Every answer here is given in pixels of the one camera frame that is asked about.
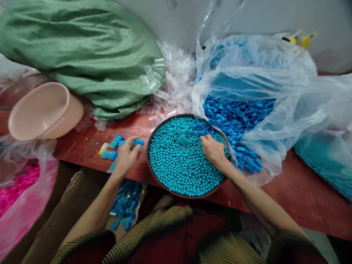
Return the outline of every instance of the pile of blue caps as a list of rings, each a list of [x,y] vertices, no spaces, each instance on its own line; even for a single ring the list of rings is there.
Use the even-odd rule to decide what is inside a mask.
[[[226,135],[241,171],[245,168],[249,173],[261,172],[258,155],[245,146],[241,139],[246,131],[253,129],[272,111],[274,101],[268,99],[240,102],[208,95],[203,105],[208,122]]]
[[[112,230],[116,230],[122,223],[125,232],[129,230],[136,219],[136,208],[142,194],[142,183],[130,179],[124,179],[117,192],[110,216],[117,216],[115,222],[111,225]]]

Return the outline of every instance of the round tray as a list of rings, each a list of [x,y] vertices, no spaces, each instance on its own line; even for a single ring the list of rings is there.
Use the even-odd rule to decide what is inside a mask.
[[[175,193],[175,192],[172,192],[170,191],[165,185],[163,185],[159,180],[158,178],[155,176],[153,170],[151,169],[151,166],[150,166],[150,161],[149,161],[149,148],[150,148],[150,143],[151,143],[151,139],[153,138],[155,132],[159,129],[159,127],[161,127],[164,123],[166,123],[167,121],[169,121],[170,119],[172,118],[178,118],[178,117],[181,117],[181,116],[188,116],[188,117],[194,117],[195,118],[195,115],[193,114],[180,114],[180,115],[175,115],[173,117],[169,117],[168,119],[164,120],[163,122],[161,122],[153,131],[152,135],[150,136],[149,138],[149,141],[148,141],[148,146],[147,146],[147,161],[148,161],[148,166],[149,166],[149,169],[151,171],[151,173],[153,174],[154,178],[157,180],[157,182],[162,186],[164,187],[166,190],[168,190],[170,193],[176,195],[176,196],[179,196],[179,197],[182,197],[182,198],[187,198],[187,199],[201,199],[201,198],[204,198],[204,197],[207,197],[209,195],[211,195],[213,192],[215,192],[217,189],[219,189],[219,187],[226,181],[226,178],[224,180],[222,180],[220,182],[220,184],[218,186],[216,186],[213,190],[211,190],[210,192],[207,192],[206,194],[202,195],[202,196],[197,196],[197,197],[189,197],[189,196],[186,196],[186,195],[181,195],[181,194],[178,194],[178,193]]]

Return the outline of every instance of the clear plastic bag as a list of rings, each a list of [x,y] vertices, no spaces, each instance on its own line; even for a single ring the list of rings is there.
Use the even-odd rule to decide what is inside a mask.
[[[306,131],[295,144],[296,154],[339,193],[352,202],[352,102],[318,132]]]
[[[281,162],[303,131],[318,131],[351,101],[352,75],[318,77],[308,52],[271,36],[234,35],[207,46],[197,64],[194,114],[208,119],[208,94],[249,101],[276,99],[273,111],[242,142],[262,158],[263,171],[248,175],[264,185],[281,173]]]
[[[43,212],[54,185],[58,160],[52,156],[56,140],[24,142],[6,135],[0,137],[0,144],[1,180],[6,179],[9,183],[31,161],[38,160],[40,167],[36,183],[27,188],[0,218],[1,262]]]

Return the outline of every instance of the pile of blue balls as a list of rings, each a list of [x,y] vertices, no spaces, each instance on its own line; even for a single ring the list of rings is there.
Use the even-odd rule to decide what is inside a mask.
[[[185,197],[202,197],[225,180],[204,156],[200,139],[193,133],[192,125],[196,123],[192,116],[169,119],[154,132],[148,154],[159,182]]]

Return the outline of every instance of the red tabletop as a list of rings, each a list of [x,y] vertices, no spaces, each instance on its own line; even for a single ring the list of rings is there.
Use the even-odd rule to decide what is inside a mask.
[[[0,135],[7,133],[8,111],[0,111]],[[91,125],[85,132],[70,131],[58,138],[55,157],[100,171],[107,171],[112,161],[98,152],[103,143],[115,135],[127,138],[137,135],[147,143],[151,135],[148,116],[132,114],[107,127],[104,132]],[[127,178],[161,187],[152,176],[146,159],[146,145]],[[302,227],[352,241],[352,207],[343,196],[307,167],[290,150],[282,164],[282,174],[264,185],[263,190],[277,201]],[[226,181],[206,200],[249,212],[239,192]]]

